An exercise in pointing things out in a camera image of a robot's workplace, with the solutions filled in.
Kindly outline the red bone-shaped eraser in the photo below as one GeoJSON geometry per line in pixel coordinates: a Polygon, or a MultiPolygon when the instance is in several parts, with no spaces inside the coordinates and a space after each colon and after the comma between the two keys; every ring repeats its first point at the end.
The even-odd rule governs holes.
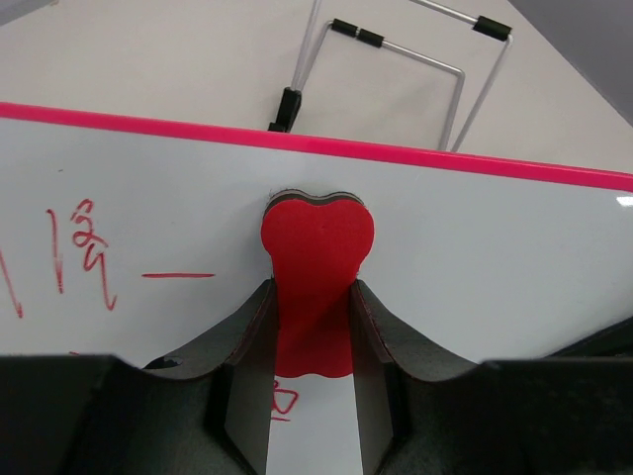
{"type": "Polygon", "coordinates": [[[349,292],[374,242],[372,215],[347,192],[287,189],[271,197],[260,236],[277,287],[277,375],[349,375],[349,292]]]}

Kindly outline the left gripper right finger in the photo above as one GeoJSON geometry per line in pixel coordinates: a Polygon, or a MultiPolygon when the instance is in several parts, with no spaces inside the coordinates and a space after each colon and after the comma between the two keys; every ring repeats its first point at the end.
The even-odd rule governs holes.
{"type": "Polygon", "coordinates": [[[349,292],[367,474],[628,474],[632,356],[474,363],[349,292]]]}

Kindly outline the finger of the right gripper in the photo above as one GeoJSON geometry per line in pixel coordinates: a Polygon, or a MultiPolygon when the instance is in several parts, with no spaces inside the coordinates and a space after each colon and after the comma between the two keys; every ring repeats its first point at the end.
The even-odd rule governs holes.
{"type": "Polygon", "coordinates": [[[590,334],[561,348],[550,357],[631,357],[633,354],[633,318],[590,334]]]}

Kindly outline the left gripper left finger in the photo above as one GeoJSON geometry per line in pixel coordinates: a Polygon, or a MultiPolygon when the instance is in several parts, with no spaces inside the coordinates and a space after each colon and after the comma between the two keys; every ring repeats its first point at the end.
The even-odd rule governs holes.
{"type": "Polygon", "coordinates": [[[275,284],[134,367],[112,355],[1,360],[5,474],[262,474],[275,372],[275,284]]]}

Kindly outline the pink framed whiteboard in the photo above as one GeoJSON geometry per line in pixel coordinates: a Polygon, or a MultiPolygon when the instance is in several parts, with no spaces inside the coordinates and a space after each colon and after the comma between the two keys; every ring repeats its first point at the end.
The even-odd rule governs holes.
{"type": "Polygon", "coordinates": [[[543,358],[632,317],[628,174],[6,103],[1,360],[144,368],[272,280],[262,474],[367,474],[353,363],[276,373],[260,231],[287,189],[358,197],[375,236],[355,282],[471,362],[543,358]]]}

